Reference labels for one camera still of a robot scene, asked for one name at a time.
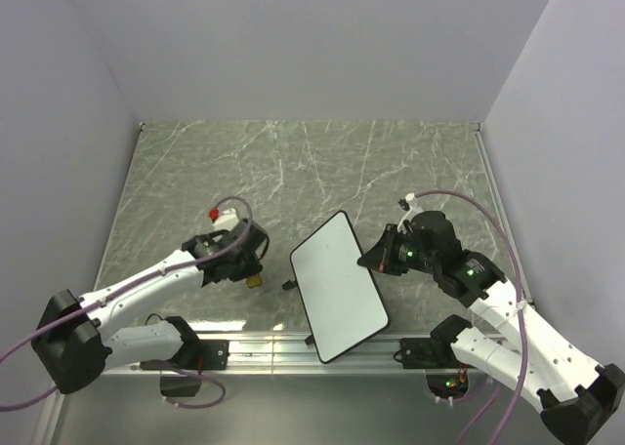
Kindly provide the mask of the yellow black whiteboard eraser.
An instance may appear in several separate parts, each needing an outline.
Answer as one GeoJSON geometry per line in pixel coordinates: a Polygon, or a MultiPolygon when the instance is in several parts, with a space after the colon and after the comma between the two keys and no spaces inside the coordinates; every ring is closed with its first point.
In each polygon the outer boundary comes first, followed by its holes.
{"type": "Polygon", "coordinates": [[[255,274],[246,278],[246,286],[250,289],[261,286],[263,283],[262,276],[255,274]]]}

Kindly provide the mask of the white whiteboard black frame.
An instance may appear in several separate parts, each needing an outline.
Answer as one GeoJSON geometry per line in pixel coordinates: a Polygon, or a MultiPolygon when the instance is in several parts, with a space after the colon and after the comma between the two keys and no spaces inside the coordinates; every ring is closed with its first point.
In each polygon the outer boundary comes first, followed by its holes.
{"type": "Polygon", "coordinates": [[[391,325],[347,212],[340,210],[289,256],[317,357],[329,364],[391,325]]]}

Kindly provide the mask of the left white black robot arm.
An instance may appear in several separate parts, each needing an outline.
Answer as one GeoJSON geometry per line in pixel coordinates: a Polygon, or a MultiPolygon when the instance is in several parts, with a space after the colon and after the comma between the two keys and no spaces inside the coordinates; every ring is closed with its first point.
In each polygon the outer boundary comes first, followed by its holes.
{"type": "Polygon", "coordinates": [[[76,297],[52,296],[31,342],[62,394],[77,392],[107,370],[139,362],[165,362],[194,370],[207,362],[185,319],[130,324],[150,309],[209,284],[257,276],[269,236],[256,222],[195,235],[163,261],[115,285],[76,297]]]}

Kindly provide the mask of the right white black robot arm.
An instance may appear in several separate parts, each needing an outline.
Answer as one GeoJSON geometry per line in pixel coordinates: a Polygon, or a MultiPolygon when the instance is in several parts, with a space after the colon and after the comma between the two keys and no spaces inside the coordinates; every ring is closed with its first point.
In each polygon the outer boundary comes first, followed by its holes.
{"type": "Polygon", "coordinates": [[[562,444],[587,444],[618,410],[624,373],[584,354],[519,297],[514,283],[485,255],[465,250],[450,223],[401,232],[390,224],[357,261],[401,276],[433,277],[442,291],[486,321],[498,343],[469,320],[450,315],[431,332],[437,364],[485,372],[524,399],[562,444]]]}

